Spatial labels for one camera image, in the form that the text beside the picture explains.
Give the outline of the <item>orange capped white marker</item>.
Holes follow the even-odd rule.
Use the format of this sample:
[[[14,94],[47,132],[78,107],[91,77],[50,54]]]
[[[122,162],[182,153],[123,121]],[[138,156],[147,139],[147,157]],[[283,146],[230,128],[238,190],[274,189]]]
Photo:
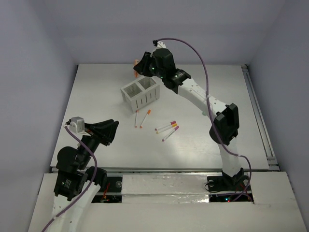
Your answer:
[[[143,118],[141,124],[140,124],[140,129],[143,128],[143,124],[145,123],[146,118],[148,117],[148,115],[149,115],[150,113],[151,113],[151,110],[149,109],[149,110],[147,111],[146,115],[144,116],[144,118]]]

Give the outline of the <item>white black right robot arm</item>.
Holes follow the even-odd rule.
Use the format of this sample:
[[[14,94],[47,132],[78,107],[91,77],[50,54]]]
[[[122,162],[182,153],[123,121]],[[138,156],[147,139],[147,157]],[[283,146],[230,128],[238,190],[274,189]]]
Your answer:
[[[190,101],[210,119],[209,135],[219,147],[222,174],[209,179],[208,187],[211,192],[235,190],[244,177],[236,139],[239,129],[238,107],[208,95],[190,74],[176,68],[173,55],[166,48],[159,48],[152,53],[145,52],[134,66],[134,71],[147,77],[159,77],[166,88]]]

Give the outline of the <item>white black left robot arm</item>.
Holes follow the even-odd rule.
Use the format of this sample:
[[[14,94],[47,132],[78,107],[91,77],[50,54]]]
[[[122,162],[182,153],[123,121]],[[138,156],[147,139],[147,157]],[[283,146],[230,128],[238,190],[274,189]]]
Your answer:
[[[99,145],[113,142],[118,125],[113,119],[89,124],[78,116],[65,123],[78,147],[66,146],[57,154],[52,216],[44,232],[78,232],[95,195],[109,189],[107,172],[98,166],[94,153]]]

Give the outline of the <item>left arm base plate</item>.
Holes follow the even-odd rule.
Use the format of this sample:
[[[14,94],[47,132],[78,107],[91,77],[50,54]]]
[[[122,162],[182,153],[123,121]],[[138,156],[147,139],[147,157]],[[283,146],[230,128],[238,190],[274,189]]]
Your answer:
[[[94,196],[92,203],[121,203],[122,202],[121,176],[107,177],[107,184]]]

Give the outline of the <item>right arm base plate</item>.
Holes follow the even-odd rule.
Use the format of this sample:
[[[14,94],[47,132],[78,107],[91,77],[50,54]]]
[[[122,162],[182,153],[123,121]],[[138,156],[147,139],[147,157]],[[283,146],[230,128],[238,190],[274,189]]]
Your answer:
[[[243,191],[248,184],[248,176],[243,176],[236,184],[229,184],[225,182],[222,176],[208,176],[206,183],[206,190],[210,193],[218,193],[222,191]]]

